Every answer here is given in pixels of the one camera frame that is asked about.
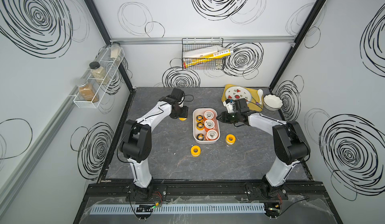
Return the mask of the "orange sealing tape roll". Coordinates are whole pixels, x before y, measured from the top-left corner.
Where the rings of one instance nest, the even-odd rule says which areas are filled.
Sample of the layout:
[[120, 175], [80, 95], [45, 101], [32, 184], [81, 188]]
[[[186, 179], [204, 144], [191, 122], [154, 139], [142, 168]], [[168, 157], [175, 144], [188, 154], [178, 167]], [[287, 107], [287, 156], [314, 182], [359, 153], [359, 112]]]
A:
[[207, 133], [206, 133], [206, 136], [205, 136], [205, 139], [207, 141], [215, 141], [217, 140], [219, 137], [219, 134], [216, 130], [214, 129], [210, 129]]
[[213, 120], [211, 120], [211, 119], [205, 120], [205, 122], [204, 122], [204, 129], [205, 129], [206, 132], [209, 131], [209, 130], [212, 130], [214, 128], [215, 128], [215, 122]]
[[207, 111], [204, 112], [203, 117], [204, 117], [204, 120], [205, 120], [205, 121], [206, 121], [206, 120], [212, 120], [212, 119], [214, 119], [215, 114], [214, 114], [213, 111], [207, 110]]

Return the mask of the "yellow black tape roll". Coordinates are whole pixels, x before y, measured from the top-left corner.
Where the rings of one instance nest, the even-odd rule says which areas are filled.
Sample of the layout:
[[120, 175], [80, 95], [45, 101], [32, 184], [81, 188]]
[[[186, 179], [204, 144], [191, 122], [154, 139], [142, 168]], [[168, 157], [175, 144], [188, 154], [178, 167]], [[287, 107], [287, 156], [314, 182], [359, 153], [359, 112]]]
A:
[[197, 130], [202, 131], [202, 130], [204, 130], [205, 125], [204, 125], [203, 122], [198, 122], [198, 123], [196, 124], [196, 128], [197, 128]]
[[197, 115], [196, 116], [196, 122], [197, 123], [203, 123], [204, 122], [204, 116], [203, 115]]
[[196, 136], [196, 140], [197, 140], [198, 142], [205, 141], [205, 135], [204, 135], [204, 134], [198, 134], [198, 135]]

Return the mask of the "white plastic storage box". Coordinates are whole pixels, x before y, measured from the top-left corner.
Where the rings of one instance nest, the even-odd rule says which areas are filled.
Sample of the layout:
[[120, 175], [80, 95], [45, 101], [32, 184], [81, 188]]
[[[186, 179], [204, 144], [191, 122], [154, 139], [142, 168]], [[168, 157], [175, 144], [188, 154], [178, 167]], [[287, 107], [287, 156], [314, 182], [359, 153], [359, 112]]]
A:
[[[214, 119], [213, 119], [213, 121], [215, 122], [215, 128], [214, 128], [214, 130], [216, 130], [216, 131], [218, 132], [219, 137], [218, 137], [218, 139], [215, 140], [215, 141], [207, 141], [207, 140], [205, 140], [205, 141], [202, 141], [202, 142], [198, 142], [198, 141], [196, 140], [196, 136], [197, 136], [198, 134], [204, 134], [204, 135], [206, 135], [207, 132], [205, 131], [205, 129], [202, 130], [202, 131], [197, 130], [197, 128], [196, 128], [196, 124], [197, 124], [197, 122], [196, 122], [196, 116], [197, 116], [197, 115], [203, 115], [204, 112], [207, 111], [207, 110], [211, 110], [211, 111], [213, 111], [214, 114], [215, 114], [215, 117], [214, 117]], [[194, 136], [195, 141], [196, 141], [198, 144], [214, 144], [215, 142], [217, 142], [217, 141], [219, 140], [221, 134], [220, 134], [219, 121], [216, 120], [216, 117], [217, 117], [217, 116], [218, 116], [217, 112], [216, 112], [214, 109], [212, 109], [212, 108], [198, 108], [198, 109], [194, 110], [194, 112], [193, 112], [193, 114], [192, 114], [192, 119], [193, 119], [193, 136]]]

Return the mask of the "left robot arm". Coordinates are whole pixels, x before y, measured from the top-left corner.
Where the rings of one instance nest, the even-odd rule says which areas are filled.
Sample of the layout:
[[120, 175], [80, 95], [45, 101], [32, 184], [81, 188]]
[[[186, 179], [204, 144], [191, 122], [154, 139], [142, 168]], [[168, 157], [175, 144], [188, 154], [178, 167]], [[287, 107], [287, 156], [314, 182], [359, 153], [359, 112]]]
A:
[[160, 98], [142, 117], [125, 122], [119, 151], [131, 166], [133, 184], [136, 187], [147, 189], [152, 182], [148, 164], [152, 150], [152, 131], [166, 117], [186, 119], [188, 107], [184, 105], [184, 100], [184, 91], [174, 88], [171, 94]]

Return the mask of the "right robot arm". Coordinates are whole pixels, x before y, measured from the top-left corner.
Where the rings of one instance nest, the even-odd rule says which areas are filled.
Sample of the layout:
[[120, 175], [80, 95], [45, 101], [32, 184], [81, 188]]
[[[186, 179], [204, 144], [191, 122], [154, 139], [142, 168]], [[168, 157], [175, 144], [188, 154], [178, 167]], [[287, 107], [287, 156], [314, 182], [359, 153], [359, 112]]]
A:
[[300, 124], [296, 121], [280, 121], [252, 111], [245, 99], [227, 99], [223, 105], [226, 111], [217, 117], [218, 121], [234, 126], [240, 123], [239, 126], [255, 127], [273, 136], [276, 158], [263, 177], [263, 186], [266, 189], [282, 187], [294, 166], [310, 156], [310, 146]]

